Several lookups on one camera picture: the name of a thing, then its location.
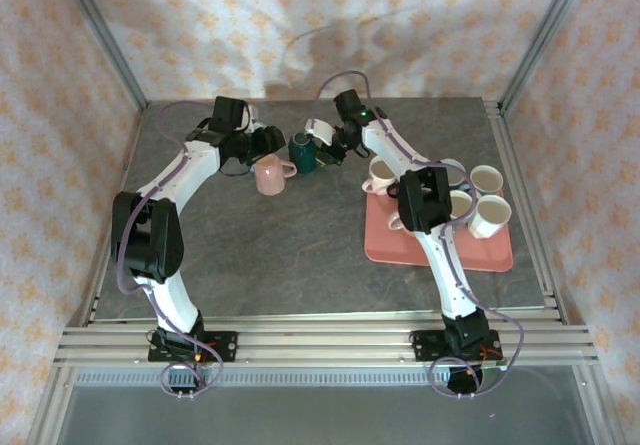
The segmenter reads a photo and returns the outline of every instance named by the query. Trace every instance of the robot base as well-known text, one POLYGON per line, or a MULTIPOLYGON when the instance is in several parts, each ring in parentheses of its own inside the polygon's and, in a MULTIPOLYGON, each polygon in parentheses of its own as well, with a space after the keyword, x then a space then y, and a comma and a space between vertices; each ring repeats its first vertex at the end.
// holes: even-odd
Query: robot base
POLYGON ((504 360, 500 337, 489 330, 486 340, 466 347, 462 353, 453 353, 445 340, 444 330, 415 330, 409 335, 416 362, 433 362, 441 357, 458 357, 468 362, 504 360))
MULTIPOLYGON (((199 350, 199 360, 193 345, 185 347, 184 343, 171 341, 171 333, 163 334, 158 330, 153 331, 149 338, 149 362, 215 362, 216 359, 206 350, 199 350)), ((209 332, 202 331, 198 334, 198 340, 206 343, 220 354, 222 361, 235 362, 238 349, 237 332, 209 332)))

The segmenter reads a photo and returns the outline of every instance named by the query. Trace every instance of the metal bracket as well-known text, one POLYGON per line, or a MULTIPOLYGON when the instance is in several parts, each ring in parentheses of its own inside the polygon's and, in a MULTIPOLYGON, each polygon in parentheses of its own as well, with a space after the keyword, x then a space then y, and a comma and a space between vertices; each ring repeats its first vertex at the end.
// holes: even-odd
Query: metal bracket
MULTIPOLYGON (((238 350, 238 332, 203 332, 200 341, 206 343, 213 348, 225 363, 233 363, 236 361, 236 352, 238 350)), ((195 352, 183 355, 174 355, 163 342, 157 331, 154 331, 149 339, 149 362, 196 362, 195 352)), ((203 353, 199 363, 215 362, 216 359, 208 353, 203 353)))
POLYGON ((504 360, 500 337, 495 330, 489 330, 485 341, 465 349, 464 355, 454 355, 451 352, 445 340, 444 330, 415 330, 409 335, 409 341, 416 362, 433 362, 447 356, 457 356, 469 362, 504 360))

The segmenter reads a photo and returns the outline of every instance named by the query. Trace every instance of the mug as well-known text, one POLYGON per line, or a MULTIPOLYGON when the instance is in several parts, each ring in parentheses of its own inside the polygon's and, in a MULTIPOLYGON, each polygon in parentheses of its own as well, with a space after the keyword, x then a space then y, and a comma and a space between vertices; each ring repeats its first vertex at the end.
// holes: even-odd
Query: mug
POLYGON ((497 168, 490 165, 478 165, 469 174, 473 185, 480 193, 498 193, 502 189, 504 179, 497 168))
POLYGON ((296 133, 289 140, 289 159, 296 164, 298 173, 313 172, 316 162, 316 142, 306 133, 296 133))
POLYGON ((258 160, 253 169, 256 187, 263 195, 276 195, 283 191, 285 178, 293 177, 297 171, 293 163, 282 160, 273 153, 258 160))
POLYGON ((450 194, 451 220, 455 220, 456 218, 460 218, 462 215, 469 211, 473 200, 471 200, 471 195, 461 190, 452 190, 450 194))
POLYGON ((474 238, 493 237, 511 218, 511 206, 498 195, 484 195, 476 204, 476 209, 467 226, 474 238))
POLYGON ((395 174, 380 157, 369 162, 369 178, 362 184, 362 190, 376 195, 386 195, 387 187, 396 181, 395 174))
MULTIPOLYGON (((447 165, 453 165, 454 167, 460 168, 463 171, 467 171, 462 164, 454 160, 453 158, 445 158, 444 160, 440 160, 441 163, 446 163, 447 165)), ((462 175, 457 170, 452 170, 450 168, 445 169, 447 171, 447 179, 449 180, 449 188, 457 188, 462 185, 464 182, 464 175, 462 175)))
POLYGON ((407 235, 413 236, 413 232, 410 232, 404 227, 402 220, 400 220, 400 213, 397 210, 389 215, 387 225, 389 227, 389 230, 402 230, 407 235))

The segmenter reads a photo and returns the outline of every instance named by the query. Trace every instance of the pink mug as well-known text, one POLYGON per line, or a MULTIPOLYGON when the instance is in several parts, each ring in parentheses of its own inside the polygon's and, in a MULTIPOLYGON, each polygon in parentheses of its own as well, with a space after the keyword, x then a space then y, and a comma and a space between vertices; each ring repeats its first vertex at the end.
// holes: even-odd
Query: pink mug
POLYGON ((258 160, 253 169, 256 187, 263 195, 276 195, 283 191, 284 179, 293 177, 297 172, 298 169, 293 163, 281 160, 273 153, 258 160))

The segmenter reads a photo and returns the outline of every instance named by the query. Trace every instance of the pink tray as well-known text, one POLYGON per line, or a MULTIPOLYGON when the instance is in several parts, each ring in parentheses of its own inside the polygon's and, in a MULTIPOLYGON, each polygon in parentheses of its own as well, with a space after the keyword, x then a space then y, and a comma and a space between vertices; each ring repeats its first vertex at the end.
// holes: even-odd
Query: pink tray
MULTIPOLYGON (((397 206, 397 200, 367 194, 364 252, 374 262, 428 266, 424 250, 414 237, 403 230, 389 230, 387 222, 397 206)), ((508 225, 493 237, 482 240, 473 238, 467 227, 460 227, 454 242, 466 270, 506 272, 513 266, 508 225)))

